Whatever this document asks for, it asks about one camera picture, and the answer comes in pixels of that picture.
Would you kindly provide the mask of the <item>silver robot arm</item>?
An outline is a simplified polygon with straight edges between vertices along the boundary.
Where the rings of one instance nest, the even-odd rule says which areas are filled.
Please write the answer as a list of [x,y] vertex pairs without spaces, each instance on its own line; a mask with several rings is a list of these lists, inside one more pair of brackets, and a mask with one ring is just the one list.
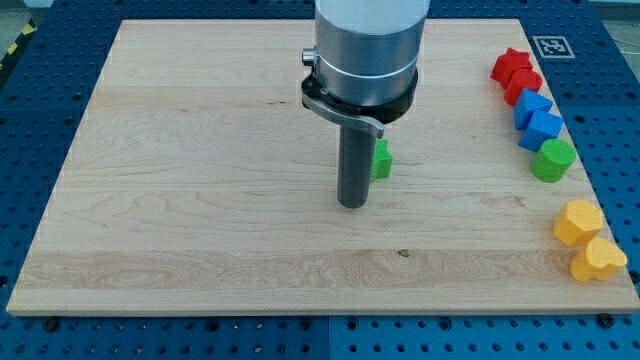
[[344,129],[381,138],[411,106],[429,0],[317,0],[303,105]]

